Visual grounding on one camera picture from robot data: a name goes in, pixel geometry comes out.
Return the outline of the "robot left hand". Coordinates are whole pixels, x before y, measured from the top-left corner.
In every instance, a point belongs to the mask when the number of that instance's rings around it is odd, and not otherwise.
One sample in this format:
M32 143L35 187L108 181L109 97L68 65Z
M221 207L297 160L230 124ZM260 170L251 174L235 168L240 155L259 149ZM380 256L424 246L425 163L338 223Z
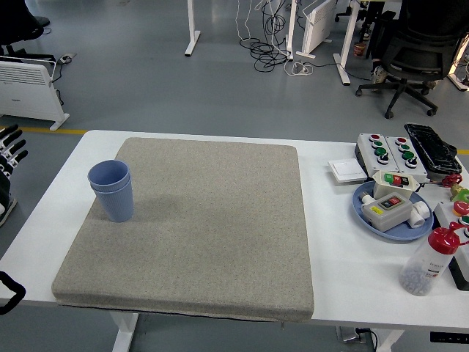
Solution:
M26 140L19 140L22 133L18 125L1 129L1 219L15 206L10 194L12 173L29 153L24 148Z

